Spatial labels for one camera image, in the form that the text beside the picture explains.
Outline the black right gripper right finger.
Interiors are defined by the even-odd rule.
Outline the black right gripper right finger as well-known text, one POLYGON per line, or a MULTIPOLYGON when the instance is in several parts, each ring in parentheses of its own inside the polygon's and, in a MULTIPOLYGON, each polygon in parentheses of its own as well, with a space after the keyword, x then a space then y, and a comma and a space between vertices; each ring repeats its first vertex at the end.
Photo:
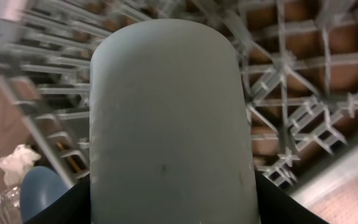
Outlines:
POLYGON ((328 224, 255 171, 261 224, 328 224))

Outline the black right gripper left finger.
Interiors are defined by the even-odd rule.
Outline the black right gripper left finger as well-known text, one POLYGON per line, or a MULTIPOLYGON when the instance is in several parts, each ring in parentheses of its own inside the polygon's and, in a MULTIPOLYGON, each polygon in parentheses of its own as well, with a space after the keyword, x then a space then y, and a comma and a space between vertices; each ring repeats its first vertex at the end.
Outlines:
POLYGON ((25 224, 91 224, 90 180, 81 180, 25 224))

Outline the dark blue plate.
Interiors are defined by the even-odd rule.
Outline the dark blue plate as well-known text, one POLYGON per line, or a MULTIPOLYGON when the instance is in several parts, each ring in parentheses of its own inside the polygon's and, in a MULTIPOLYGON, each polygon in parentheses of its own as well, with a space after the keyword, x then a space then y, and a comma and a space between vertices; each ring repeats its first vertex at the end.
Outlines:
POLYGON ((20 209, 25 223, 45 210, 69 190, 53 170, 37 166, 26 173, 21 183, 20 209))

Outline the light blue plastic cup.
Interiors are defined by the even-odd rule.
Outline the light blue plastic cup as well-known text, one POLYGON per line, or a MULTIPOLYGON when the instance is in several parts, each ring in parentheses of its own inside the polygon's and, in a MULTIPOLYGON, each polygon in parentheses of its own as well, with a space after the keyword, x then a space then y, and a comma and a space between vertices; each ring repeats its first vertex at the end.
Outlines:
POLYGON ((236 53, 218 31, 155 19, 91 59, 94 223, 259 223, 236 53))

